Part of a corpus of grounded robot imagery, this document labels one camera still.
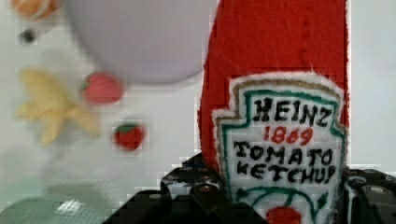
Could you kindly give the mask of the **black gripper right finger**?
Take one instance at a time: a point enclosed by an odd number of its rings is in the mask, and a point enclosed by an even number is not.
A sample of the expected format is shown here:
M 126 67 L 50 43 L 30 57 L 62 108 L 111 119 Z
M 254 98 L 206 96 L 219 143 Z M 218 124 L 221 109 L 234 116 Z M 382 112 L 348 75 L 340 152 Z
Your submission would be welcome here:
M 395 176 L 347 169 L 342 224 L 396 224 Z

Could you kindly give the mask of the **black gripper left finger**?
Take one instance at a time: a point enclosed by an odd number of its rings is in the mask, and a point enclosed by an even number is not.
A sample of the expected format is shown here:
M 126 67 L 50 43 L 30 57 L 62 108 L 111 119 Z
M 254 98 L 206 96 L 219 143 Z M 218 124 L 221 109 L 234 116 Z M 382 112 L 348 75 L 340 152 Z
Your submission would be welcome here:
M 137 192 L 102 224 L 268 224 L 226 195 L 219 175 L 197 154 L 167 174 L 157 190 Z

